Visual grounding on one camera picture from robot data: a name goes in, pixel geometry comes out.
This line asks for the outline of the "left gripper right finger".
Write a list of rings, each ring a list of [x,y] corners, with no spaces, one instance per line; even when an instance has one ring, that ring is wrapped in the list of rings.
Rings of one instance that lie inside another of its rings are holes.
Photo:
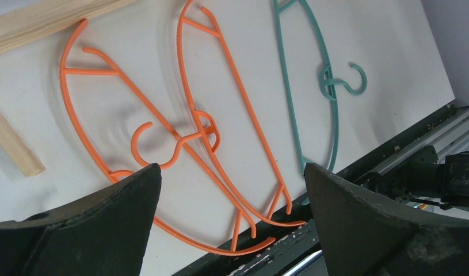
[[[317,164],[304,178],[330,275],[469,275],[469,220],[406,206]]]

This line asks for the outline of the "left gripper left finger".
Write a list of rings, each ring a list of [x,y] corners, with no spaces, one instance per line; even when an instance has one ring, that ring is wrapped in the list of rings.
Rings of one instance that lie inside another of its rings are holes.
[[[139,275],[161,182],[154,163],[69,204],[0,222],[0,275]]]

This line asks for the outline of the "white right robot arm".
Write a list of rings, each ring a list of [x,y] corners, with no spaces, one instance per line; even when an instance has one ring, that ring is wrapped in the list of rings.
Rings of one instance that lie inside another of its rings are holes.
[[[428,145],[363,186],[402,203],[415,202],[469,212],[469,151],[447,155],[442,163]]]

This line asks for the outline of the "orange plastic hanger right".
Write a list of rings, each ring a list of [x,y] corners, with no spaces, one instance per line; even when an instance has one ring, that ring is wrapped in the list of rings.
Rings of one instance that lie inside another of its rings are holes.
[[[211,170],[210,179],[228,191],[223,200],[198,176],[194,198],[169,194],[160,217],[177,226],[197,218],[209,226],[299,227],[304,221],[292,214],[288,190],[292,175],[278,164],[282,152],[262,124],[266,109],[253,104],[238,71],[248,54],[233,58],[242,43],[229,9],[238,11],[239,2],[140,1],[129,17],[132,41],[120,41],[131,58],[128,70],[142,87],[160,82],[161,110],[181,136],[192,136],[188,145]]]

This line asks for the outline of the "wooden clothes rack frame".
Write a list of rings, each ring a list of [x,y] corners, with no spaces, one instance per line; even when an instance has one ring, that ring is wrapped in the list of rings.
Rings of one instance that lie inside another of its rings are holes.
[[[131,1],[38,1],[0,15],[0,54],[60,32],[78,21],[96,18]],[[44,165],[0,113],[0,147],[25,177]]]

